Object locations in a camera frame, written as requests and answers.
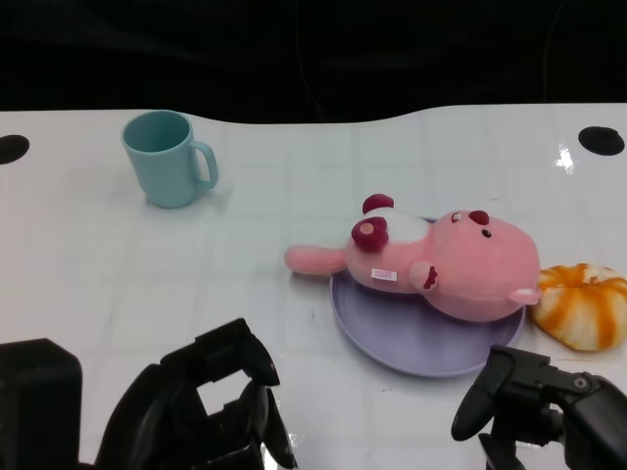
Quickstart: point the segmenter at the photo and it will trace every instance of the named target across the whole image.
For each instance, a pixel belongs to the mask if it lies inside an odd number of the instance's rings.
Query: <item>orange and white toy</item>
[[[554,266],[540,275],[534,321],[577,351],[614,348],[627,336],[627,280],[608,267]]]

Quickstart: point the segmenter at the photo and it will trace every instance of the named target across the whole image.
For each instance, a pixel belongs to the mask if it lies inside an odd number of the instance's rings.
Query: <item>purple plate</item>
[[[452,318],[419,294],[389,294],[359,284],[348,271],[331,278],[331,302],[342,329],[379,362],[412,375],[453,377],[478,370],[492,345],[510,346],[525,309],[490,323]]]

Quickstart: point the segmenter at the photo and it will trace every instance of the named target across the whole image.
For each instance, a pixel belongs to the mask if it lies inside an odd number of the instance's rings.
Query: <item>plush nose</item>
[[[470,220],[479,225],[487,225],[490,222],[490,216],[487,212],[483,211],[472,211],[469,215]]]

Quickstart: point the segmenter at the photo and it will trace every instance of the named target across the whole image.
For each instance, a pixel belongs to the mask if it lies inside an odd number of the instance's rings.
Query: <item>black hole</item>
[[[0,165],[11,164],[28,152],[30,143],[22,135],[0,137]]]
[[[579,143],[593,154],[618,155],[625,149],[625,141],[610,127],[586,127],[579,132]]]

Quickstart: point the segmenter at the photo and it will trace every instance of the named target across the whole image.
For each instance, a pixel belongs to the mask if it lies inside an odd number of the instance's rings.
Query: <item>table surface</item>
[[[149,362],[242,316],[276,362],[301,468],[483,469],[476,439],[450,437],[474,374],[427,380],[378,365],[340,333],[327,283],[283,265],[290,244],[344,244],[370,194],[420,215],[482,209],[526,230],[542,266],[627,274],[627,154],[596,156],[577,140],[589,125],[627,136],[627,105],[451,107],[317,125],[191,117],[222,177],[177,210],[146,203],[121,146],[138,114],[0,114],[0,134],[31,145],[0,166],[0,342],[48,337],[78,356],[84,461]],[[623,348],[576,354],[531,325],[519,346],[627,390]],[[217,410],[245,383],[240,373],[201,394]],[[557,445],[519,454],[529,469],[564,468]]]

